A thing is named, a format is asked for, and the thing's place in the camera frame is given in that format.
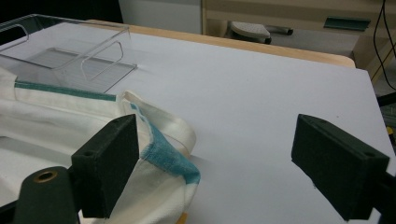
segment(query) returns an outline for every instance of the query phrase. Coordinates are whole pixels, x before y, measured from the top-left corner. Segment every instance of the white cloth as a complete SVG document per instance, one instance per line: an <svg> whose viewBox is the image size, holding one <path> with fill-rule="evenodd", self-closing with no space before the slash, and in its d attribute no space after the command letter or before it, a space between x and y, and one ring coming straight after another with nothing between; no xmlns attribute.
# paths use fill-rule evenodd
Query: white cloth
<svg viewBox="0 0 396 224"><path fill-rule="evenodd" d="M130 91L108 95L15 78L0 68L0 136L72 155L112 119L136 114L140 159L110 219L95 223L176 223L186 212L200 174L187 160L195 133L183 119Z"/></svg>

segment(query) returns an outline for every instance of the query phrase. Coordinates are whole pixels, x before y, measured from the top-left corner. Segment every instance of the black cable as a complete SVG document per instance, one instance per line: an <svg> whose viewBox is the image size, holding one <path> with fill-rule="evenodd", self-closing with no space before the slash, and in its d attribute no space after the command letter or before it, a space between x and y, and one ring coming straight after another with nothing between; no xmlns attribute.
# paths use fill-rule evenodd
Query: black cable
<svg viewBox="0 0 396 224"><path fill-rule="evenodd" d="M392 47L393 55L396 58L395 44L393 44L392 35L390 34L390 30L389 30L388 22L387 22L387 16L386 16L386 13L385 13L385 0L384 0L384 10L382 10L382 16L384 17L385 27L387 28L387 33L388 33L388 37L389 37L389 41L390 41L390 46Z"/></svg>
<svg viewBox="0 0 396 224"><path fill-rule="evenodd" d="M376 54L376 57L378 58L379 62L381 63L381 68L382 68L382 72L384 73L385 80L387 81L388 85L389 85L392 89L394 89L394 90L396 91L396 89L395 89L392 85L390 85L390 83L389 83L388 76L387 76L387 72L385 71L385 65L384 65L384 63L382 62L381 56L380 56L379 53L378 53L378 48L376 47L376 42L375 42L375 40L376 40L376 30L377 30L377 28L378 28L379 21L381 20L381 16L384 16L384 23L385 23L385 26L386 26L386 28L387 28L387 32L388 32L388 35L389 35L390 44L391 44L391 46L392 46L393 53L395 53L395 49L394 49L394 46L393 46L393 41L392 41L391 36L390 36L390 32L389 32L389 28L388 28L388 23L387 23L387 19L386 19L386 16L385 16L385 3L386 3L386 0L383 0L383 1L382 1L382 7L381 7L381 10L379 11L378 19L377 19L376 25L375 25L373 41L374 41L375 54Z"/></svg>

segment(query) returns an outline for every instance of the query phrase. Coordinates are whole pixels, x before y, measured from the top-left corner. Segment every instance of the screw hole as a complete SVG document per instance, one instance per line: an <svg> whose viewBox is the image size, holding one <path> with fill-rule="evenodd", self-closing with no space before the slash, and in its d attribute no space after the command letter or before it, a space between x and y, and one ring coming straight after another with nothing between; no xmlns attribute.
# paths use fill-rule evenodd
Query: screw hole
<svg viewBox="0 0 396 224"><path fill-rule="evenodd" d="M374 157L375 154L371 153L371 152L364 152L364 155L368 156L368 157Z"/></svg>
<svg viewBox="0 0 396 224"><path fill-rule="evenodd" d="M93 152L92 151L86 151L86 152L84 152L84 156L86 156L86 157L90 157L90 156L92 156L93 155Z"/></svg>
<svg viewBox="0 0 396 224"><path fill-rule="evenodd" d="M45 171L39 175L37 175L34 179L36 183L44 183L50 181L51 179L55 178L58 175L56 171Z"/></svg>

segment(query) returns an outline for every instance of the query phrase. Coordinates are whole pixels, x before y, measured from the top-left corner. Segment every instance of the wooden table edge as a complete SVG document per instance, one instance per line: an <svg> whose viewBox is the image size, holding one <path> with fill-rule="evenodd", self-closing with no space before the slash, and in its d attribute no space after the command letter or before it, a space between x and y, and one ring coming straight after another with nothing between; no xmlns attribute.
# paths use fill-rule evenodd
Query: wooden table edge
<svg viewBox="0 0 396 224"><path fill-rule="evenodd" d="M96 21L93 22L104 22L109 24L119 24L108 21ZM318 63L329 63L334 65L341 65L345 67L355 68L355 62L343 55L336 55L330 53L316 52L305 49L292 49L273 45L264 45L260 43L252 43L247 41L233 40L228 38L214 37L209 35L196 35L190 33L182 33L177 31L169 31L157 28L149 28L143 26L129 25L130 33L141 34L141 35L155 35L160 37L172 38L177 40L190 41L195 43L202 43L232 49L242 49L255 51L260 53L267 53L277 56L289 57L294 59L307 60Z"/></svg>

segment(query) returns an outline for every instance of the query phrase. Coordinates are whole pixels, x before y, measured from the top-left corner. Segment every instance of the clear acrylic tray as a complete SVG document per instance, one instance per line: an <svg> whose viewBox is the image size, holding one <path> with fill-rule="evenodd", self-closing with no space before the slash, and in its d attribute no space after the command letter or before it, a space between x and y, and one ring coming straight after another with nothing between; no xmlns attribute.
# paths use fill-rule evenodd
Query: clear acrylic tray
<svg viewBox="0 0 396 224"><path fill-rule="evenodd" d="M0 40L20 82L106 92L136 69L127 25L35 14L0 24Z"/></svg>

